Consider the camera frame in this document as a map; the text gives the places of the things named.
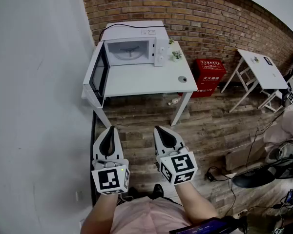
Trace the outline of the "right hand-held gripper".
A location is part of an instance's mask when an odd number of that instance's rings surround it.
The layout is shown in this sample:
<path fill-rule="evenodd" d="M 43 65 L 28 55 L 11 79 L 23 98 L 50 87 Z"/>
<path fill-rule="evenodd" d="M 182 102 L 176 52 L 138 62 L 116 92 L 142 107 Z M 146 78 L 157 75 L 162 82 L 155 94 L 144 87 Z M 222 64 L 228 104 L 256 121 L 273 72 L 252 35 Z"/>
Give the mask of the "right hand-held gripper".
<path fill-rule="evenodd" d="M 181 136 L 166 127 L 155 126 L 153 131 L 156 160 L 159 172 L 170 185 L 192 181 L 197 170 L 193 152 L 190 152 Z"/>

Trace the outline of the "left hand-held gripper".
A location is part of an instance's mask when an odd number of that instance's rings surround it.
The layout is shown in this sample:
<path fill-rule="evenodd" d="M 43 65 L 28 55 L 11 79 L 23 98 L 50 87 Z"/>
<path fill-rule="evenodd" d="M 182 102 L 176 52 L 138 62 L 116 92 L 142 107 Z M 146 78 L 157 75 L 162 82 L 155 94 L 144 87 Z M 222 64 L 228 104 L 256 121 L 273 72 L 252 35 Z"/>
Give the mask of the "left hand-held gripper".
<path fill-rule="evenodd" d="M 93 144 L 92 177 L 97 192 L 104 195 L 128 192 L 129 161 L 123 158 L 123 148 L 118 130 L 111 126 L 105 129 Z"/>

